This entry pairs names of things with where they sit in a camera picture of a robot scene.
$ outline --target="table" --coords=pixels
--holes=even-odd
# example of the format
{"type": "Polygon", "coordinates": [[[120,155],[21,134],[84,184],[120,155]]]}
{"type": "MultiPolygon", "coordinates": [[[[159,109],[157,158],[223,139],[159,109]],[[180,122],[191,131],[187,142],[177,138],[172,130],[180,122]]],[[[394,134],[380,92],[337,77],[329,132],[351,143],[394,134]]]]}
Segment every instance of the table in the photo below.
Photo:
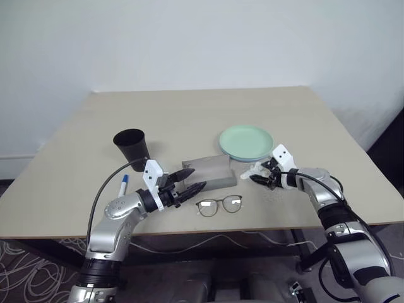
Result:
{"type": "MultiPolygon", "coordinates": [[[[127,128],[140,128],[152,158],[168,172],[181,161],[222,154],[218,136],[229,126],[253,124],[283,143],[299,167],[322,167],[342,181],[352,208],[368,223],[404,221],[400,194],[356,144],[339,120],[308,87],[162,92],[93,93],[39,151],[0,199],[0,238],[85,236],[95,193],[125,163],[112,143],[127,128]]],[[[232,161],[237,176],[249,164],[232,161]]],[[[146,188],[131,169],[105,188],[95,213],[114,199],[122,175],[128,192],[146,188]]],[[[269,191],[250,180],[199,194],[182,207],[152,213],[134,234],[319,227],[308,197],[298,191],[269,191]],[[243,208],[212,218],[195,202],[241,194],[243,208]]]]}

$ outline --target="glasses frame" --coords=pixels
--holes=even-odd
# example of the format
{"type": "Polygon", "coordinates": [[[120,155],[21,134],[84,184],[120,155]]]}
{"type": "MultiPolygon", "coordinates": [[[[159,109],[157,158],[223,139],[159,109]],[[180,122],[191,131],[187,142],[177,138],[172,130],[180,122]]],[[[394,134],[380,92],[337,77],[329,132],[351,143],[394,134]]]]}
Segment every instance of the glasses frame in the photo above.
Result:
{"type": "Polygon", "coordinates": [[[237,213],[237,212],[241,209],[241,206],[242,206],[242,196],[239,195],[239,194],[230,194],[230,195],[224,197],[223,199],[203,199],[203,200],[201,200],[201,201],[195,203],[195,205],[198,207],[198,210],[199,210],[199,213],[201,214],[201,216],[203,216],[203,217],[205,217],[205,218],[210,218],[210,217],[213,217],[214,215],[217,214],[217,211],[219,210],[219,202],[222,202],[222,207],[223,207],[224,210],[227,211],[228,213],[237,213]],[[240,198],[240,208],[239,208],[238,210],[236,210],[236,211],[228,211],[228,210],[226,209],[226,207],[225,207],[224,201],[226,200],[226,198],[231,197],[231,196],[235,196],[235,197],[239,197],[239,198],[240,198]],[[202,214],[201,208],[199,207],[199,205],[200,205],[202,202],[208,201],[208,200],[215,201],[216,204],[217,204],[216,211],[215,211],[214,214],[212,214],[212,216],[205,216],[204,214],[202,214]]]}

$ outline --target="glasses lens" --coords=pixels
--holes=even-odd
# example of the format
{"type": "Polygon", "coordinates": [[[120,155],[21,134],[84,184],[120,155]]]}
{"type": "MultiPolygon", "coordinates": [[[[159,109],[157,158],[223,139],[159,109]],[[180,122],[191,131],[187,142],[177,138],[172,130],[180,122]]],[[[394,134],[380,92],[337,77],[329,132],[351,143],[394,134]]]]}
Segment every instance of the glasses lens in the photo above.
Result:
{"type": "Polygon", "coordinates": [[[217,212],[217,202],[215,200],[203,200],[198,203],[199,212],[204,217],[212,217],[217,212]]]}
{"type": "Polygon", "coordinates": [[[229,213],[235,213],[241,208],[240,196],[228,196],[223,200],[223,207],[229,213]]]}

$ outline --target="eyeglasses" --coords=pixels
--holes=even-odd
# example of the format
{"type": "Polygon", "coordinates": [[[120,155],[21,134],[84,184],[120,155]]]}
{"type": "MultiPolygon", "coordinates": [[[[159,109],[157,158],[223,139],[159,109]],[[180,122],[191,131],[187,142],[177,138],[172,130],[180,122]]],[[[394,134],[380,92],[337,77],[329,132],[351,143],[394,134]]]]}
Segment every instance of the eyeglasses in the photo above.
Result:
{"type": "Polygon", "coordinates": [[[216,215],[219,202],[222,202],[223,208],[228,213],[237,213],[241,209],[241,198],[242,196],[231,195],[219,200],[205,199],[196,203],[196,206],[204,217],[212,217],[216,215]]]}

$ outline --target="cable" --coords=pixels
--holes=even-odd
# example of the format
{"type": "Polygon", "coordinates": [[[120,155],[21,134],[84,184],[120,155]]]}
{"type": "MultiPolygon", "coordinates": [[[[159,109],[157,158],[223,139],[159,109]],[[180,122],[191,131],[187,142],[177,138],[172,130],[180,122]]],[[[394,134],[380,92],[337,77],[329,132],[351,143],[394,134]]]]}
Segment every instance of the cable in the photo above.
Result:
{"type": "Polygon", "coordinates": [[[137,162],[140,162],[140,161],[143,161],[143,160],[146,160],[146,159],[147,159],[146,157],[145,157],[145,158],[139,158],[139,159],[132,160],[132,161],[128,162],[128,163],[125,164],[125,165],[122,165],[122,166],[119,167],[117,170],[115,170],[115,171],[107,178],[107,180],[105,180],[104,183],[101,185],[100,189],[99,189],[98,192],[97,192],[97,195],[96,195],[95,198],[94,198],[94,202],[93,202],[93,205],[92,205],[91,211],[90,211],[90,217],[89,217],[89,219],[88,219],[87,236],[86,236],[86,246],[87,246],[87,247],[88,247],[88,244],[90,243],[91,227],[92,227],[92,224],[93,224],[93,218],[94,218],[94,213],[95,213],[95,207],[97,206],[98,199],[100,198],[101,193],[102,193],[102,191],[104,190],[104,188],[106,187],[106,185],[107,185],[107,184],[109,183],[109,181],[111,181],[111,179],[112,179],[113,177],[115,177],[115,175],[116,175],[118,172],[120,172],[121,170],[125,169],[126,167],[128,167],[128,166],[130,166],[130,165],[132,165],[132,164],[135,164],[135,163],[137,163],[137,162]]]}
{"type": "Polygon", "coordinates": [[[288,245],[288,243],[281,243],[281,242],[277,242],[275,240],[272,240],[271,238],[269,238],[267,235],[265,235],[262,232],[246,232],[244,230],[241,231],[243,234],[256,234],[261,236],[262,238],[264,238],[265,240],[267,240],[269,243],[272,243],[274,245],[279,245],[279,246],[283,246],[283,245],[288,245]]]}
{"type": "Polygon", "coordinates": [[[333,179],[333,180],[335,180],[335,181],[338,183],[338,185],[340,186],[340,190],[341,190],[341,192],[343,193],[343,186],[342,186],[341,181],[339,181],[339,180],[338,180],[336,177],[334,177],[333,175],[331,175],[330,178],[333,179]]]}
{"type": "Polygon", "coordinates": [[[131,245],[132,245],[132,246],[135,246],[135,247],[137,247],[137,248],[140,248],[140,249],[142,249],[142,250],[144,250],[144,251],[148,251],[149,253],[153,253],[153,254],[180,254],[180,253],[183,253],[183,252],[188,251],[188,250],[190,250],[190,249],[192,249],[192,248],[198,247],[198,246],[200,246],[200,245],[202,245],[202,244],[205,244],[205,243],[207,243],[207,242],[209,242],[209,241],[211,241],[211,240],[213,240],[213,239],[219,238],[219,237],[224,237],[224,238],[230,240],[230,241],[233,242],[235,245],[237,245],[237,246],[239,246],[239,247],[241,247],[241,248],[249,249],[249,247],[244,246],[244,245],[241,245],[240,243],[236,242],[235,240],[233,240],[233,239],[230,238],[229,236],[223,235],[223,234],[215,235],[215,236],[210,237],[209,239],[204,240],[204,241],[202,241],[202,242],[200,242],[200,243],[198,243],[198,244],[192,245],[192,246],[190,246],[189,248],[181,249],[180,251],[154,251],[153,249],[145,248],[145,247],[143,247],[143,246],[141,246],[141,245],[139,245],[139,244],[136,244],[136,243],[132,243],[132,242],[131,242],[131,245]]]}
{"type": "Polygon", "coordinates": [[[338,301],[338,302],[354,302],[354,301],[359,301],[360,302],[360,298],[359,297],[351,297],[351,298],[346,298],[346,299],[342,299],[342,298],[338,298],[336,296],[334,296],[324,285],[323,282],[323,270],[324,267],[326,266],[326,263],[329,261],[328,258],[325,258],[325,260],[323,261],[323,263],[321,263],[320,268],[318,269],[318,280],[320,281],[320,285],[323,288],[323,290],[325,291],[325,293],[327,295],[329,295],[331,298],[333,298],[334,300],[338,301]]]}
{"type": "Polygon", "coordinates": [[[306,175],[306,174],[302,174],[301,172],[280,172],[282,175],[299,175],[301,177],[305,177],[306,179],[310,179],[311,181],[314,181],[318,184],[320,184],[321,186],[323,186],[325,189],[327,189],[327,191],[332,194],[338,202],[341,202],[342,204],[346,204],[346,201],[341,198],[336,192],[334,192],[334,190],[332,190],[332,188],[330,188],[327,184],[321,182],[320,180],[317,180],[316,178],[312,177],[311,175],[306,175]]]}
{"type": "Polygon", "coordinates": [[[272,243],[274,245],[279,245],[279,246],[296,246],[296,245],[302,245],[302,244],[311,244],[315,250],[317,250],[317,246],[313,243],[313,241],[303,241],[303,242],[296,242],[296,243],[280,243],[277,241],[272,240],[271,238],[269,238],[267,235],[263,234],[262,232],[246,232],[246,231],[241,231],[244,234],[258,234],[261,237],[265,238],[269,243],[272,243]]]}
{"type": "Polygon", "coordinates": [[[394,255],[392,255],[392,254],[390,255],[390,257],[391,257],[391,258],[394,258],[394,259],[397,259],[397,260],[402,260],[402,261],[404,260],[403,257],[394,256],[394,255]]]}
{"type": "Polygon", "coordinates": [[[280,172],[281,174],[286,174],[286,175],[299,175],[301,177],[305,177],[307,179],[310,179],[318,184],[320,184],[321,186],[323,186],[325,189],[327,189],[327,191],[329,193],[331,193],[338,202],[341,203],[341,205],[343,207],[345,207],[345,209],[356,219],[358,220],[364,227],[365,229],[367,229],[368,233],[376,240],[377,244],[379,245],[379,247],[381,248],[383,254],[386,256],[387,262],[389,263],[389,267],[390,267],[390,273],[391,276],[395,275],[395,269],[394,269],[394,264],[390,258],[390,254],[386,249],[386,246],[384,246],[383,242],[381,241],[381,239],[377,236],[377,234],[368,226],[368,224],[363,221],[362,218],[360,218],[352,209],[351,207],[348,206],[348,203],[346,201],[345,198],[341,198],[339,197],[339,195],[337,195],[336,192],[334,192],[334,190],[332,190],[332,188],[330,188],[329,186],[327,186],[325,183],[321,182],[320,180],[317,180],[316,178],[312,177],[311,175],[307,175],[307,174],[302,174],[301,172],[280,172]]]}
{"type": "Polygon", "coordinates": [[[83,239],[75,238],[75,239],[61,239],[59,243],[64,244],[67,248],[75,251],[79,254],[85,254],[86,252],[86,242],[83,239]]]}
{"type": "MultiPolygon", "coordinates": [[[[80,241],[82,240],[68,240],[68,242],[83,246],[80,241]]],[[[4,252],[2,256],[5,254],[14,256],[7,266],[0,263],[0,294],[4,296],[0,299],[0,303],[6,302],[9,292],[19,287],[23,287],[21,293],[26,303],[62,303],[66,301],[70,292],[59,292],[59,289],[62,284],[69,282],[77,274],[76,272],[66,276],[66,268],[38,257],[28,259],[27,257],[32,256],[30,253],[21,249],[13,249],[8,243],[0,242],[0,248],[4,252]],[[14,274],[18,274],[22,278],[13,280],[14,274]]]]}
{"type": "Polygon", "coordinates": [[[303,242],[298,242],[298,243],[291,243],[288,246],[295,246],[295,245],[301,245],[301,244],[307,244],[307,243],[310,243],[311,245],[313,245],[315,250],[318,249],[317,246],[313,243],[313,241],[303,241],[303,242]]]}

